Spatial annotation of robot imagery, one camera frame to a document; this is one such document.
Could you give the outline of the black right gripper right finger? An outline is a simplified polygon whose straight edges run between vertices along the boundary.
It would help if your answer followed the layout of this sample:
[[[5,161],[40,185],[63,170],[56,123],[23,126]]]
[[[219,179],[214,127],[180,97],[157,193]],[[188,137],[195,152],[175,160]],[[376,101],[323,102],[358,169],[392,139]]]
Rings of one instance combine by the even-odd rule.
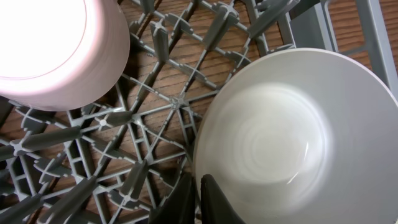
[[[212,175],[206,174],[201,178],[200,193],[203,224],[245,224]]]

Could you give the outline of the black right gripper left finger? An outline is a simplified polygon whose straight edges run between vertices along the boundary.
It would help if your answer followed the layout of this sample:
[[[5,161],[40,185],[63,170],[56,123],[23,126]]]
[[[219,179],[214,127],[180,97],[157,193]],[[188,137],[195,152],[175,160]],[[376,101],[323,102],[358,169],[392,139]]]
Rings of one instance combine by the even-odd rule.
[[[195,195],[192,175],[186,173],[163,206],[150,212],[148,224],[194,224]]]

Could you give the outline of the grey small bowl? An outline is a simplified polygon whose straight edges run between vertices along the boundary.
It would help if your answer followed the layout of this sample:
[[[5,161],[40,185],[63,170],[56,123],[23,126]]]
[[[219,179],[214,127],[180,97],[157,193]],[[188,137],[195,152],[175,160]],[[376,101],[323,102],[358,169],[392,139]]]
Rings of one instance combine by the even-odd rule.
[[[212,100],[193,173],[246,223],[395,223],[397,100],[344,55],[270,54]]]

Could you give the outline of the pink bowl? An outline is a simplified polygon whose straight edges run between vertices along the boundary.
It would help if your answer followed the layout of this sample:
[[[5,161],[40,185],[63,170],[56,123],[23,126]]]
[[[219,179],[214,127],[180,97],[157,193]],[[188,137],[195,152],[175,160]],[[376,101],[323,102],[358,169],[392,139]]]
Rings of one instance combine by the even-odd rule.
[[[115,0],[1,1],[1,95],[22,105],[65,111],[98,100],[129,50]]]

